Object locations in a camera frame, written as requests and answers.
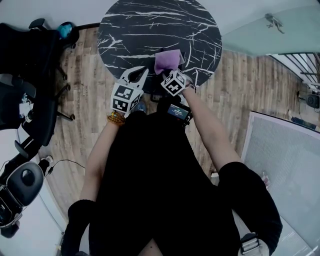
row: laminate flooring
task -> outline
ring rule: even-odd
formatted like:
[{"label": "laminate flooring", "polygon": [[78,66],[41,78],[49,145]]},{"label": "laminate flooring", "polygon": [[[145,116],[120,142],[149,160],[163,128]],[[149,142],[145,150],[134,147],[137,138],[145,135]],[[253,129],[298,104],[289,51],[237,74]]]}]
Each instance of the laminate flooring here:
[{"label": "laminate flooring", "polygon": [[[106,124],[115,80],[98,53],[97,34],[98,28],[81,30],[76,48],[66,49],[61,56],[61,66],[68,75],[71,91],[61,97],[59,110],[68,115],[74,113],[75,120],[57,119],[49,145],[39,152],[41,157],[51,155],[54,162],[69,159],[85,166]],[[65,84],[57,73],[56,90]],[[224,50],[214,75],[198,88],[197,94],[223,122],[233,147],[241,155],[250,111],[288,118],[288,109],[299,111],[296,93],[301,86],[301,81],[291,71],[269,56],[250,57]],[[156,104],[150,102],[150,96],[145,94],[143,100],[148,112],[155,112]],[[193,121],[187,126],[186,134],[209,177],[215,169]],[[47,177],[65,218],[68,208],[79,199],[84,175],[82,167],[62,161]]]}]

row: strap buckle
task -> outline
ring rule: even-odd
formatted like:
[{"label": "strap buckle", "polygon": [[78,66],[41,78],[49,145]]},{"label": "strap buckle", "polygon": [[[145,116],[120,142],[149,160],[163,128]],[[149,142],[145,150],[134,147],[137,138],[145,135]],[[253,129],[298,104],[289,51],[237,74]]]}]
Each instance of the strap buckle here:
[{"label": "strap buckle", "polygon": [[258,235],[253,233],[246,234],[241,240],[241,254],[246,255],[255,251],[260,246]]}]

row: black marble table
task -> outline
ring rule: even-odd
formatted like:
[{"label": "black marble table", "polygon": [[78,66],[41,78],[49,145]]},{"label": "black marble table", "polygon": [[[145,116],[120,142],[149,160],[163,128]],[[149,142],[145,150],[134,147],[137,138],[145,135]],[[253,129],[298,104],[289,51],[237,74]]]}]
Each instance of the black marble table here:
[{"label": "black marble table", "polygon": [[99,53],[118,79],[132,67],[147,66],[145,93],[155,87],[155,53],[180,49],[182,71],[202,85],[216,70],[222,43],[210,13],[195,0],[119,0],[103,17],[97,39]]}]

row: purple cloth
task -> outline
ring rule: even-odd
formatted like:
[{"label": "purple cloth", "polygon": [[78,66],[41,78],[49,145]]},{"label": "purple cloth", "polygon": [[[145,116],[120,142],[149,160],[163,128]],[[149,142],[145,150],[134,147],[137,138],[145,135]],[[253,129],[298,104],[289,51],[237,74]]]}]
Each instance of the purple cloth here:
[{"label": "purple cloth", "polygon": [[178,69],[181,52],[177,50],[167,50],[155,54],[154,71],[157,75],[164,70]]}]

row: small screen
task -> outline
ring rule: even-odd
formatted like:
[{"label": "small screen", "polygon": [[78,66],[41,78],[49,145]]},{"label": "small screen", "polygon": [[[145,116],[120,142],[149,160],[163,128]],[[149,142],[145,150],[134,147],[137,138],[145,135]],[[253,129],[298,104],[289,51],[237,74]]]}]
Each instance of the small screen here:
[{"label": "small screen", "polygon": [[189,112],[184,110],[181,107],[178,107],[178,106],[171,104],[168,109],[168,113],[170,115],[173,115],[173,116],[179,118],[179,119],[185,120]]}]

